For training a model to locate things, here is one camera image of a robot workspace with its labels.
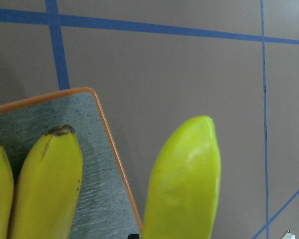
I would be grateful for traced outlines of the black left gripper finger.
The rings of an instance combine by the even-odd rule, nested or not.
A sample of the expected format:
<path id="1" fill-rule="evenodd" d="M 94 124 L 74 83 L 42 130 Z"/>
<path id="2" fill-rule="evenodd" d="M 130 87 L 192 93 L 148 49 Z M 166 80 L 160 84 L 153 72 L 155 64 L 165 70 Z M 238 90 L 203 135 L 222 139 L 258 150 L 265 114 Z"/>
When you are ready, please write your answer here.
<path id="1" fill-rule="evenodd" d="M 139 239 L 139 234 L 128 234 L 127 239 Z"/>

